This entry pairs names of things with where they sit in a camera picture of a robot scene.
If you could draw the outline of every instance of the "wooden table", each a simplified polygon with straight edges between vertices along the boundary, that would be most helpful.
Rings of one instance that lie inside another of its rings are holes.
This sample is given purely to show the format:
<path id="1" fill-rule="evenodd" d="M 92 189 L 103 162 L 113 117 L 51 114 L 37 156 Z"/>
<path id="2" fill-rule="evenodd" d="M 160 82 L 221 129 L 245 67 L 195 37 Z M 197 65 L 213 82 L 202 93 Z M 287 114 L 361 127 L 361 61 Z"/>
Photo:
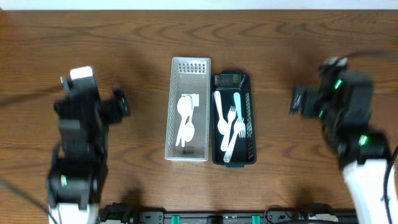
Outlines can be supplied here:
<path id="1" fill-rule="evenodd" d="M 126 89 L 132 115 L 109 133 L 112 202 L 168 211 L 265 210 L 310 202 L 353 208 L 321 124 L 289 116 L 291 89 L 319 84 L 327 57 L 398 51 L 396 11 L 3 12 L 0 18 L 0 175 L 45 202 L 59 77 L 92 65 L 101 96 Z M 212 72 L 252 78 L 257 163 L 244 169 L 164 159 L 171 60 L 209 57 Z M 376 82 L 372 124 L 398 140 L 398 64 L 350 62 Z M 29 202 L 0 191 L 0 223 L 46 223 Z"/>

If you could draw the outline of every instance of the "green light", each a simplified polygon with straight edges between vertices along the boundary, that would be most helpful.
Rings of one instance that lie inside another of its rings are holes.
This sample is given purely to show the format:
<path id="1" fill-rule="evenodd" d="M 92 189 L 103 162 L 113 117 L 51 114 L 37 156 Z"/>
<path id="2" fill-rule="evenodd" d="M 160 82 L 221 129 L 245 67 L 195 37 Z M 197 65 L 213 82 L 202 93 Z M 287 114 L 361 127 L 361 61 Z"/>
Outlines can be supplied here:
<path id="1" fill-rule="evenodd" d="M 366 141 L 368 141 L 368 137 L 365 136 L 365 135 L 362 135 L 362 136 L 359 138 L 359 145 L 360 145 L 360 146 L 365 145 L 365 144 L 366 144 Z"/>
<path id="2" fill-rule="evenodd" d="M 335 90 L 337 90 L 337 88 L 340 86 L 341 82 L 342 82 L 341 80 L 338 80 L 338 81 L 336 82 Z"/>

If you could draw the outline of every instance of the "blurry black robot arm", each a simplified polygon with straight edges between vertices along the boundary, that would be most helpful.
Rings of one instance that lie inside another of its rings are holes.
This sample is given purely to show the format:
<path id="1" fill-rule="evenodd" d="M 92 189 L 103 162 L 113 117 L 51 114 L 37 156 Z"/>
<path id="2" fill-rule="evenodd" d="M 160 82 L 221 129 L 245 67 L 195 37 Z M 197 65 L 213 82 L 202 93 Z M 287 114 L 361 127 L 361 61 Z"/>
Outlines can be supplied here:
<path id="1" fill-rule="evenodd" d="M 61 143 L 46 180 L 50 213 L 58 223 L 94 223 L 108 174 L 109 125 L 120 123 L 130 109 L 118 86 L 113 98 L 101 101 L 91 67 L 71 70 L 61 83 L 69 96 L 54 104 Z"/>
<path id="2" fill-rule="evenodd" d="M 384 174 L 391 161 L 384 133 L 369 126 L 373 81 L 347 71 L 347 58 L 329 58 L 321 65 L 319 90 L 296 87 L 291 114 L 320 119 L 327 144 L 337 153 L 340 169 L 354 200 L 361 224 L 398 223 L 394 168 Z"/>

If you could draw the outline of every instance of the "white plastic utensil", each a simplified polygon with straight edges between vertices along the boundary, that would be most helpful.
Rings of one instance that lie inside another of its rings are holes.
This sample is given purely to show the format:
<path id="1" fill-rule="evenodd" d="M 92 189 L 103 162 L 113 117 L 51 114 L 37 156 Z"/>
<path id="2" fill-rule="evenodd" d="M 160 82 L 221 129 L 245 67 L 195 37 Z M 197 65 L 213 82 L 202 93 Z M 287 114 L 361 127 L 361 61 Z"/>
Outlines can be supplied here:
<path id="1" fill-rule="evenodd" d="M 216 90 L 214 91 L 214 100 L 216 101 L 216 107 L 218 111 L 218 117 L 220 120 L 218 121 L 217 128 L 220 134 L 225 135 L 227 129 L 228 129 L 228 123 L 225 121 L 223 117 L 223 107 L 221 105 L 221 95 L 220 91 Z"/>
<path id="2" fill-rule="evenodd" d="M 185 123 L 187 122 L 189 114 L 191 113 L 191 108 L 192 108 L 191 101 L 192 101 L 191 96 L 181 97 L 178 100 L 177 111 L 181 115 L 181 124 L 180 128 L 178 129 L 177 142 L 175 143 L 175 146 L 178 146 L 180 144 L 182 129 L 185 126 Z"/>
<path id="3" fill-rule="evenodd" d="M 238 136 L 238 133 L 240 133 L 243 130 L 244 130 L 243 118 L 238 118 L 234 124 L 234 134 L 232 135 L 231 142 L 229 143 L 228 149 L 224 155 L 224 162 L 231 161 L 232 153 L 233 153 L 234 147 L 235 147 L 236 137 Z"/>
<path id="4" fill-rule="evenodd" d="M 226 133 L 224 135 L 223 141 L 221 142 L 221 150 L 223 152 L 225 152 L 228 149 L 229 134 L 231 133 L 232 122 L 236 118 L 236 109 L 235 109 L 234 106 L 232 106 L 229 109 L 227 118 L 228 118 L 228 128 L 227 128 L 227 131 L 226 131 Z"/>
<path id="5" fill-rule="evenodd" d="M 191 113 L 189 115 L 188 123 L 185 125 L 184 130 L 183 130 L 183 142 L 191 141 L 193 138 L 193 135 L 195 134 L 195 127 L 192 124 L 192 116 L 193 116 L 193 109 L 195 108 L 195 100 L 196 100 L 196 94 L 192 94 Z"/>
<path id="6" fill-rule="evenodd" d="M 242 118 L 242 107 L 241 107 L 241 95 L 236 92 L 234 93 L 234 102 L 235 102 L 235 107 L 236 107 L 236 113 L 238 114 L 238 118 Z"/>

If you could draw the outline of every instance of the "green tape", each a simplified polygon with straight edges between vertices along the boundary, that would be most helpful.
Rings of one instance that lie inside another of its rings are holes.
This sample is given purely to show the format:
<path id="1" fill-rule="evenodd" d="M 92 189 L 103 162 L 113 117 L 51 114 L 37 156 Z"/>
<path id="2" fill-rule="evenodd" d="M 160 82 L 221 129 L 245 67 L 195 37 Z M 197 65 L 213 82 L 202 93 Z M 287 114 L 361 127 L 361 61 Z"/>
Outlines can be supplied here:
<path id="1" fill-rule="evenodd" d="M 172 216 L 172 224 L 180 224 L 180 216 L 179 215 Z"/>
<path id="2" fill-rule="evenodd" d="M 251 217 L 253 224 L 261 224 L 261 218 L 259 215 L 253 215 Z"/>

